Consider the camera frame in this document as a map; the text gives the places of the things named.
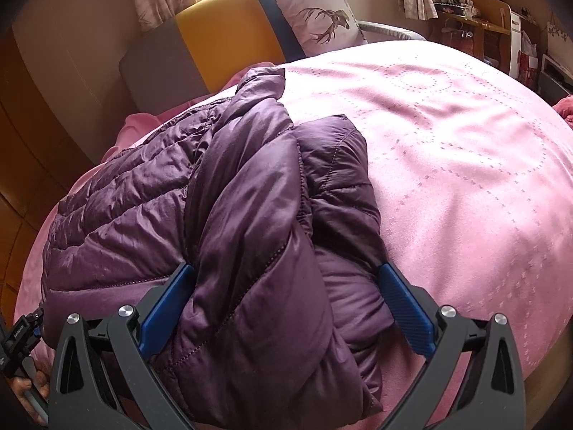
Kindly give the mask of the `cluttered wooden desk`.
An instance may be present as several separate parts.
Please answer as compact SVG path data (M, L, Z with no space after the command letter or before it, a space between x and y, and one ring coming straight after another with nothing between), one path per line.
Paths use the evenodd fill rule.
M510 73L511 7L504 0L437 0L429 39Z

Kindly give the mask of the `grey yellow blue headboard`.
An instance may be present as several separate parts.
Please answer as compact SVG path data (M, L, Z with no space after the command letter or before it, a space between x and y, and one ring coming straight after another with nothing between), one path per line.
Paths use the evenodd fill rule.
M157 115L256 63L304 57L276 0L202 0L146 33L119 68L139 111Z

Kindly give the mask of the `white cabinet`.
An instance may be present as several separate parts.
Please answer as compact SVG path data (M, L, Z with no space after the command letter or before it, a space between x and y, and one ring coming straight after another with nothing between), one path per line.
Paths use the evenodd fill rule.
M536 89L539 73L538 48L541 40L539 25L529 16L510 12L511 49L509 75L527 86Z

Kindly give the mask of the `white metal bed rail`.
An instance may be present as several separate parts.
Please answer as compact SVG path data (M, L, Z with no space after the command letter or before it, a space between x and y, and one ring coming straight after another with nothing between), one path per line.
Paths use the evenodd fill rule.
M383 36L388 40L425 41L423 35L406 28L365 20L359 20L357 25L362 31Z

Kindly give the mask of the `wooden wardrobe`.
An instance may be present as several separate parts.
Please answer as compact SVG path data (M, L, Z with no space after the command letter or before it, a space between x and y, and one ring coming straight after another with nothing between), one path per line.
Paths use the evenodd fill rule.
M13 322L26 258L52 207L92 162L37 89L12 30L1 34L1 314Z

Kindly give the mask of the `pink dotted bed quilt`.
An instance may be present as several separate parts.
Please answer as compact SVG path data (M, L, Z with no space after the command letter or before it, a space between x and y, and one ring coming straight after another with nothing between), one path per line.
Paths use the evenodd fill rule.
M480 317L505 312L538 419L568 374L572 132L464 53L387 42L285 67L297 123L345 113L366 138L382 237L407 277Z

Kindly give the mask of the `red ruffled blanket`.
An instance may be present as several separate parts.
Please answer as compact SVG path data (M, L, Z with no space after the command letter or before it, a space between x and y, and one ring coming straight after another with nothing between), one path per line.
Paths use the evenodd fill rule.
M568 95L555 104L554 110L573 128L573 95Z

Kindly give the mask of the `white deer print pillow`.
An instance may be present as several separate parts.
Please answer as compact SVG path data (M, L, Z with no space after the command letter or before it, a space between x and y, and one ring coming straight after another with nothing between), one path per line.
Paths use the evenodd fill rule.
M366 45L347 0L275 0L305 56Z

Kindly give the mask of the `purple quilted down jacket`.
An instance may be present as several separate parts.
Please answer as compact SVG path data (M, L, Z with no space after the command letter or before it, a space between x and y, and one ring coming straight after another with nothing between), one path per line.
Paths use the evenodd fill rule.
M153 359L194 422L335 429L382 408L393 319L366 141L345 115L294 124L285 72L168 121L59 202L43 251L44 340L138 302L182 263L195 290Z

